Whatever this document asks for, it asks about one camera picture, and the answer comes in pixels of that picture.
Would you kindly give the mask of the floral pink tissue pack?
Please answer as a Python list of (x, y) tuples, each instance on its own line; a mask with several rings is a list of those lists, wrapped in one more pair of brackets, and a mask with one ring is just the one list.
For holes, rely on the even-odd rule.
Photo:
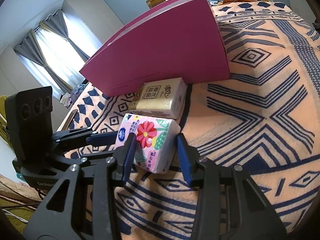
[(173, 160), (175, 139), (180, 130), (173, 119), (126, 113), (114, 147), (123, 146), (129, 134), (135, 134), (137, 146), (133, 163), (151, 173), (164, 174)]

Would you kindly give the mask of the beige tissue pack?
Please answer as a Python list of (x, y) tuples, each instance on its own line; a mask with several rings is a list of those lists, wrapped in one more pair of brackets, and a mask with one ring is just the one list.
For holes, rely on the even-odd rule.
[(176, 120), (186, 92), (187, 85), (180, 77), (146, 82), (136, 91), (129, 110), (139, 115)]

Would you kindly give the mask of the black smartphone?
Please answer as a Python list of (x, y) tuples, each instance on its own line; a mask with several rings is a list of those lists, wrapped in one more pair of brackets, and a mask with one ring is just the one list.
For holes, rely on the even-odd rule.
[(77, 112), (78, 112), (78, 110), (74, 109), (69, 113), (66, 120), (62, 124), (62, 127), (60, 129), (61, 131), (69, 129), (69, 126), (70, 126), (71, 122), (73, 121)]

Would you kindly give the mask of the clothes pile on windowsill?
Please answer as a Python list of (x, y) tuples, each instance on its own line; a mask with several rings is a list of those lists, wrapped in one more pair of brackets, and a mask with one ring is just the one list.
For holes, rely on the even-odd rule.
[(76, 102), (86, 86), (87, 84), (83, 83), (77, 85), (70, 93), (67, 92), (60, 97), (60, 103), (69, 109)]

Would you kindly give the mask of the mustard yellow garment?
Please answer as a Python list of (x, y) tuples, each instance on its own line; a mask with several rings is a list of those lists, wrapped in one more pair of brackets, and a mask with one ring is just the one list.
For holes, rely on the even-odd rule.
[(0, 97), (0, 114), (1, 114), (1, 137), (9, 145), (10, 148), (13, 148), (12, 143), (10, 142), (8, 131), (7, 131), (7, 120), (5, 114), (5, 100), (7, 96), (1, 95)]

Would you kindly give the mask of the orange patterned blanket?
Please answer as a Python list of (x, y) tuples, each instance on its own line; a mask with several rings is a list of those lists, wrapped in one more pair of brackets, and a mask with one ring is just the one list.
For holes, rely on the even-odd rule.
[[(319, 192), (319, 32), (281, 2), (212, 10), (230, 79), (189, 86), (177, 120), (182, 133), (201, 156), (248, 171), (289, 239), (319, 239), (319, 212), (313, 221), (308, 213)], [(133, 97), (88, 85), (69, 127), (117, 131)], [(134, 167), (115, 190), (122, 238), (189, 239), (197, 193), (176, 157), (166, 174)]]

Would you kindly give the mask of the grey curtains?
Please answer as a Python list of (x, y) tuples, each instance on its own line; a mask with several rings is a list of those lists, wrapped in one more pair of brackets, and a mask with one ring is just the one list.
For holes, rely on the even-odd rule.
[(32, 76), (52, 87), (53, 96), (60, 100), (87, 83), (80, 69), (100, 46), (82, 20), (58, 9), (30, 29), (14, 52)]

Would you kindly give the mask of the pink cardboard storage box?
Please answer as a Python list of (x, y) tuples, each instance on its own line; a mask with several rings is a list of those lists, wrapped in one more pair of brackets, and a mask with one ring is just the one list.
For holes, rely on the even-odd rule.
[(208, 0), (168, 0), (117, 31), (81, 74), (106, 96), (150, 81), (187, 84), (227, 80), (227, 53)]

